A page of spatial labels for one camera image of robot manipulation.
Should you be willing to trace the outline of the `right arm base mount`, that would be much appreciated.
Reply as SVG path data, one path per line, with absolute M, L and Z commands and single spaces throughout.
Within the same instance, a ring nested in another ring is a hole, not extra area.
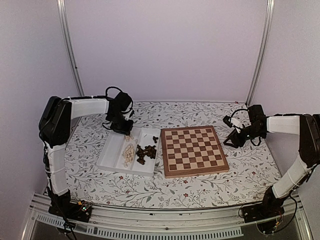
M 282 206 L 264 207 L 262 202 L 242 205 L 238 215 L 245 223 L 256 222 L 256 227 L 264 235 L 271 235 L 283 222 L 285 210 Z

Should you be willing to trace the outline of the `white plastic compartment tray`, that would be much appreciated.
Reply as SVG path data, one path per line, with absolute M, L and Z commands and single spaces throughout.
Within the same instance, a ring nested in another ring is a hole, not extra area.
M 112 131 L 103 146 L 96 166 L 100 170 L 152 177 L 156 158 L 144 156 L 144 164 L 138 162 L 138 147 L 145 149 L 151 146 L 156 151 L 159 148 L 161 130 L 133 127 L 130 135 Z

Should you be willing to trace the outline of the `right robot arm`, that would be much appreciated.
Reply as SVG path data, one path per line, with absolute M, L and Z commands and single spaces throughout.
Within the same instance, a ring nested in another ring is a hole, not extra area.
M 269 187 L 266 200 L 259 206 L 262 218 L 278 210 L 275 200 L 287 198 L 299 188 L 320 164 L 320 115 L 318 113 L 282 113 L 267 116 L 261 105 L 237 109 L 223 117 L 232 132 L 224 145 L 241 148 L 246 142 L 259 146 L 266 140 L 281 171 L 281 178 Z

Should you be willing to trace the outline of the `wooden chess board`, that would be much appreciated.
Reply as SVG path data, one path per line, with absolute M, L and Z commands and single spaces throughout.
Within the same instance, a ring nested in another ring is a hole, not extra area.
M 212 125 L 161 130 L 164 177 L 184 178 L 230 170 Z

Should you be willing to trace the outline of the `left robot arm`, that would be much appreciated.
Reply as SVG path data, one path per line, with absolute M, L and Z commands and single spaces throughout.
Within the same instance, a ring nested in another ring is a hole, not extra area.
M 97 95 L 49 98 L 38 128 L 39 138 L 43 142 L 43 161 L 50 198 L 70 196 L 65 149 L 71 134 L 72 120 L 90 115 L 106 115 L 111 131 L 128 136 L 134 124 L 130 119 L 133 113 L 133 100 L 123 91 L 116 97 Z

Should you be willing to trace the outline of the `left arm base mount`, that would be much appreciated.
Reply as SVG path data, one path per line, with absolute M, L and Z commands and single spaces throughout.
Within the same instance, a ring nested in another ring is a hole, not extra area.
M 88 223 L 92 214 L 92 204 L 84 200 L 71 202 L 68 198 L 58 197 L 51 200 L 48 212 L 68 220 Z

